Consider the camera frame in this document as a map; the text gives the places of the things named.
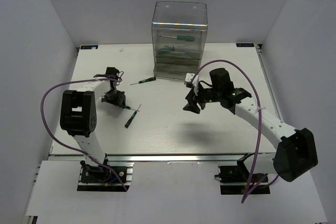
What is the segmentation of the small black green screwdriver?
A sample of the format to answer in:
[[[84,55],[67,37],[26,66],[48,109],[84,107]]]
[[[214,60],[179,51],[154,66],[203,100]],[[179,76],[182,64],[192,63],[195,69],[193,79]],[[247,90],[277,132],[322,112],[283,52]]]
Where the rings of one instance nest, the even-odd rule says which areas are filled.
[[[130,116],[130,118],[128,119],[128,121],[127,121],[126,124],[124,125],[124,127],[125,127],[126,129],[128,129],[129,126],[132,124],[132,122],[133,122],[134,118],[136,117],[136,115],[138,114],[138,112],[139,112],[139,111],[133,111],[133,114]]]

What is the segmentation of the thin black green screwdriver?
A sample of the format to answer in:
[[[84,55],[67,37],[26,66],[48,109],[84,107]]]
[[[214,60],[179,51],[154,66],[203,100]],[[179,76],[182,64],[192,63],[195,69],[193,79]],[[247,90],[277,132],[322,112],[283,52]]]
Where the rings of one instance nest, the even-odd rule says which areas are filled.
[[[131,85],[143,84],[143,83],[152,82],[152,81],[155,81],[155,80],[156,80],[156,77],[150,77],[150,78],[147,78],[147,79],[140,80],[136,83],[132,83]]]

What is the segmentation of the long green handle screwdriver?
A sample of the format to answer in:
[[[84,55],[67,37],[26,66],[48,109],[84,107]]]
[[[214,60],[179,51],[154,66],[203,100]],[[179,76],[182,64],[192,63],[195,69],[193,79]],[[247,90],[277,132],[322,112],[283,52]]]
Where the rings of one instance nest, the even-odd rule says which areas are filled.
[[[158,55],[165,55],[165,54],[186,54],[186,52],[184,51],[181,51],[179,48],[175,48],[175,47],[163,47],[163,48],[160,48],[158,51],[157,51],[157,54]]]

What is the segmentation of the short green handle screwdriver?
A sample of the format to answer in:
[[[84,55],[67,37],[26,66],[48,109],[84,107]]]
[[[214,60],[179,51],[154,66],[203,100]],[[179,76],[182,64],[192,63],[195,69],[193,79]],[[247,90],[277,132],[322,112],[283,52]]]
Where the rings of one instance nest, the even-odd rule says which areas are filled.
[[[188,42],[193,42],[195,41],[194,36],[167,36],[167,35],[161,35],[161,37],[166,37],[166,38],[174,38],[176,40],[182,40],[182,41],[188,41]]]

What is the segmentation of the clear plastic drawer cabinet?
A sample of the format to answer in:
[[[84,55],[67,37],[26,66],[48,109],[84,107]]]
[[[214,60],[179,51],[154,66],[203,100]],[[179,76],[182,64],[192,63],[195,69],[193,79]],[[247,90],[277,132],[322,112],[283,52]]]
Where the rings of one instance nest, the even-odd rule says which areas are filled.
[[[208,31],[205,3],[159,0],[151,28],[155,77],[184,80],[199,69]]]

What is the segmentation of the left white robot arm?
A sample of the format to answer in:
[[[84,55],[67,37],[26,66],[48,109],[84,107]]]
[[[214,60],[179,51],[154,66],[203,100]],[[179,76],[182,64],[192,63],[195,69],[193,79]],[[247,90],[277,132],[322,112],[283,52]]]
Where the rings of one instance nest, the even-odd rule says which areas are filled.
[[[117,89],[122,75],[123,72],[117,68],[108,67],[104,74],[95,75],[95,80],[77,90],[66,90],[62,95],[60,127],[86,153],[86,164],[95,166],[93,176],[101,182],[110,178],[111,168],[106,165],[107,155],[95,134],[98,120],[96,102],[100,100],[124,108],[125,92]]]

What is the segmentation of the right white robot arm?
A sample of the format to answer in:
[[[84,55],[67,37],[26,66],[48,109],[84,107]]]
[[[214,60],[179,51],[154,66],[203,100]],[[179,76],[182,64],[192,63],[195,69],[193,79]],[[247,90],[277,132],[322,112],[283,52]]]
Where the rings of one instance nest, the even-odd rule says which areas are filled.
[[[232,114],[248,122],[275,148],[275,153],[261,154],[254,162],[254,155],[247,154],[237,161],[237,175],[247,182],[257,174],[277,174],[292,182],[318,164],[313,133],[304,128],[298,130],[286,124],[267,110],[243,88],[234,87],[225,68],[212,70],[211,85],[204,88],[199,78],[187,73],[185,85],[190,89],[184,111],[199,114],[207,103],[218,102]]]

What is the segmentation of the blue label left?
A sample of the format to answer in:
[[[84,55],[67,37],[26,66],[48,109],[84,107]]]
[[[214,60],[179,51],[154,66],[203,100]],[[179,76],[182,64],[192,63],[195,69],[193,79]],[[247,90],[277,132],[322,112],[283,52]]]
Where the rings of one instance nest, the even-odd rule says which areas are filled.
[[[80,50],[96,50],[98,45],[81,45]]]

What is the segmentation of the blue label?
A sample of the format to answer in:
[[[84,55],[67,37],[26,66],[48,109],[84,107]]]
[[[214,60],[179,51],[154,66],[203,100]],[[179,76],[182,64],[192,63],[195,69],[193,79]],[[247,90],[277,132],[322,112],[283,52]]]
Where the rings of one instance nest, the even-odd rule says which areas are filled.
[[[96,50],[98,45],[81,45],[80,50]]]
[[[245,47],[254,47],[255,45],[253,43],[236,43],[236,46],[245,48]]]

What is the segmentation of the blue label right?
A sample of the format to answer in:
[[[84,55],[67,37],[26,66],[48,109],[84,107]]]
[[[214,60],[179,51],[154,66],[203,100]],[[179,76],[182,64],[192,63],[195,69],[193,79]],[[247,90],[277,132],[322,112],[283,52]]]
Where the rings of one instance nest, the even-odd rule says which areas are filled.
[[[255,45],[253,43],[236,43],[236,46],[245,48],[245,47],[254,47]]]

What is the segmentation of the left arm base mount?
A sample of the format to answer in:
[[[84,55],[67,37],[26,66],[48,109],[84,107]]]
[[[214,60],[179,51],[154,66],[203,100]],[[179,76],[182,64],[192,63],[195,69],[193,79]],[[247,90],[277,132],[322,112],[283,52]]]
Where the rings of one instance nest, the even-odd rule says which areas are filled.
[[[99,166],[90,166],[85,161],[81,161],[80,165],[77,191],[126,192],[111,170]],[[129,189],[133,167],[117,165],[111,166],[111,168],[117,173],[126,189]]]

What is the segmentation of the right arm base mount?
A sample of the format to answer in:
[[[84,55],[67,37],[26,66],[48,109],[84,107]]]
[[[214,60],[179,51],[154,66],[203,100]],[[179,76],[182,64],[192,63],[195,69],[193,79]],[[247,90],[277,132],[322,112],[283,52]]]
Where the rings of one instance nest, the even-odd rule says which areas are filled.
[[[247,154],[235,161],[232,165],[221,165],[218,167],[218,174],[214,175],[214,179],[220,183],[221,195],[243,195],[246,189],[249,169],[243,165],[246,158],[252,156]],[[251,189],[263,177],[261,173],[254,173],[249,186]],[[270,194],[270,188],[267,186],[268,177],[261,182],[258,187],[251,193],[252,195]]]

